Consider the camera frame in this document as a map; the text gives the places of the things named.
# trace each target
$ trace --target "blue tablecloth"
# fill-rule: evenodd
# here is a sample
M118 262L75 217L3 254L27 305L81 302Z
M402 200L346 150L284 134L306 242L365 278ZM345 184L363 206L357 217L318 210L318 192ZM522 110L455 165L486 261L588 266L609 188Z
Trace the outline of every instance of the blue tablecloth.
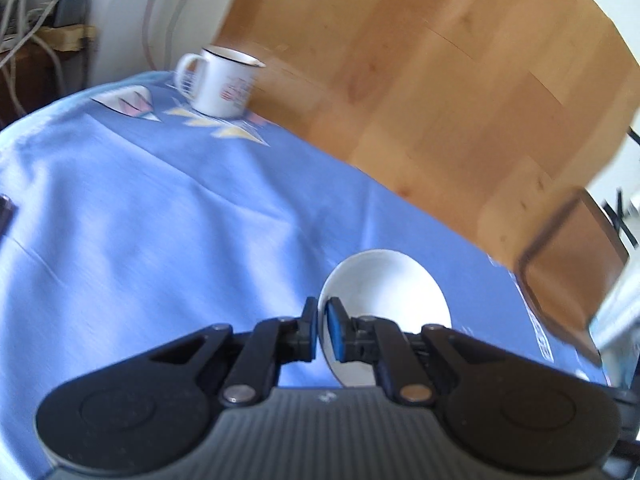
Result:
M420 262L454 329L604 380L472 244L275 124L195 114L170 81L76 94L0 135L0 192L18 208L0 246L0 477L46 471L33 416L63 381L214 322L296 316L369 248ZM321 354L281 382L337 384Z

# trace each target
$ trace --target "black electronic device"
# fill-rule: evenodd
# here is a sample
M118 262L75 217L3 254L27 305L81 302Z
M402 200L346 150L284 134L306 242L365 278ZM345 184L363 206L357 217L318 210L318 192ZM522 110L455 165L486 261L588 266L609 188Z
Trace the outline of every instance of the black electronic device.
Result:
M250 333L217 324L51 392L49 480L628 478L638 397L441 326L403 333L326 305L336 357L376 386L279 388L315 357L317 303Z

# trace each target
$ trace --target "mug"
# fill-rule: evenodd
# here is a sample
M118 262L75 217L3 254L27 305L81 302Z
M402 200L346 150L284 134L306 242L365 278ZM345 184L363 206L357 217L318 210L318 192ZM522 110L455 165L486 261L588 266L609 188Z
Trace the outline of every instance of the mug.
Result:
M197 62L191 77L187 68ZM256 71L263 68L255 57L222 46L209 45L200 54L185 54L175 69L174 83L194 110L211 117L242 116L254 85Z

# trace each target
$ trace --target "wooden floor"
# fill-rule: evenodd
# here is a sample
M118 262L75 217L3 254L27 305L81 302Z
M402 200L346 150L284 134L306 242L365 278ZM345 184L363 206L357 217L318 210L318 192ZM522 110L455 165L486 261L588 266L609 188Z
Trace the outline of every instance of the wooden floor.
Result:
M267 64L255 112L508 266L640 104L592 0L235 0L215 43Z

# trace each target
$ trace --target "gray cable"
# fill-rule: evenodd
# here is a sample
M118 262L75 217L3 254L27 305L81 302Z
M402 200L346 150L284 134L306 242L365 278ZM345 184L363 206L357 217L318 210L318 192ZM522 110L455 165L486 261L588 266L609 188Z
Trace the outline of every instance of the gray cable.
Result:
M164 69L165 70L171 69L171 66L170 66L171 54L174 48L173 42L174 42L175 26L177 25L178 20L180 19L180 14L184 10L184 6L187 4L188 1L189 0L178 1L178 5L176 5L175 7L174 13L171 16L171 20L169 20L169 25L167 27L166 35L164 37Z

